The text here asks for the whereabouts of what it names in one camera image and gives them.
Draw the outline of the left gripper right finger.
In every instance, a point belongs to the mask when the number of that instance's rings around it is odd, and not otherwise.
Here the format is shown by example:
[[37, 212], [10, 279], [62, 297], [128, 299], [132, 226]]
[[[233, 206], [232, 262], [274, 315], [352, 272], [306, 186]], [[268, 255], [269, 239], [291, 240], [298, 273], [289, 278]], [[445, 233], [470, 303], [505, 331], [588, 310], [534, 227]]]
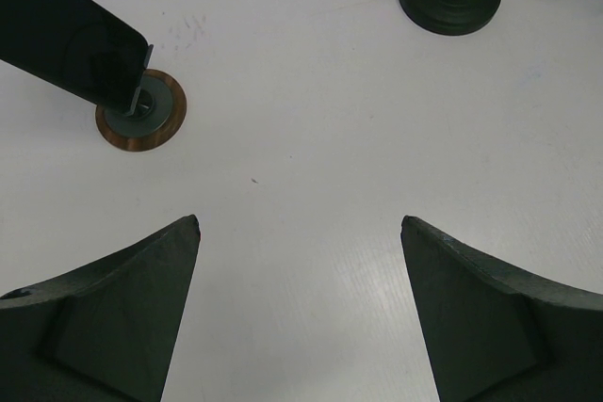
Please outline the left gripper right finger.
[[599, 401], [602, 296], [535, 275], [418, 217], [401, 244], [442, 401]]

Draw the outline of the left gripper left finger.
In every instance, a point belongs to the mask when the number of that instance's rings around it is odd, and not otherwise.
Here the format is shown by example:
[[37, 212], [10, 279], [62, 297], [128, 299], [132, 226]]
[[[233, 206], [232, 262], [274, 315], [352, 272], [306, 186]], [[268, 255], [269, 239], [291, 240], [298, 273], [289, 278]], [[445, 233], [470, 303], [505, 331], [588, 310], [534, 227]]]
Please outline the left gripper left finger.
[[2, 400], [160, 400], [200, 243], [199, 221], [189, 215], [4, 294]]

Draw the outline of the black phone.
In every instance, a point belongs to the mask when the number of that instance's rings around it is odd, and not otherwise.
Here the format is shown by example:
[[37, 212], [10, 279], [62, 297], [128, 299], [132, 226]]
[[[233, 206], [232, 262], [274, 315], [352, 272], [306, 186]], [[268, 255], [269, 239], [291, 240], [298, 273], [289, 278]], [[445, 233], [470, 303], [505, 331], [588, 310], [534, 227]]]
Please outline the black phone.
[[1, 0], [1, 58], [91, 103], [129, 114], [151, 46], [93, 0]]

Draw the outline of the wooden-base phone stand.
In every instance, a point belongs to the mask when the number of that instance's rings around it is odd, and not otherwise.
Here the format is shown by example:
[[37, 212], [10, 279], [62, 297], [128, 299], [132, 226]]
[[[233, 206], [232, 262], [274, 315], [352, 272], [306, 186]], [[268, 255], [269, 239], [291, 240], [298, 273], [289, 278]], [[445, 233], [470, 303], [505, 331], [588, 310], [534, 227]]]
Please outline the wooden-base phone stand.
[[96, 106], [95, 122], [100, 135], [112, 146], [140, 153], [169, 141], [187, 114], [187, 97], [170, 74], [146, 68], [135, 94], [134, 109], [120, 114]]

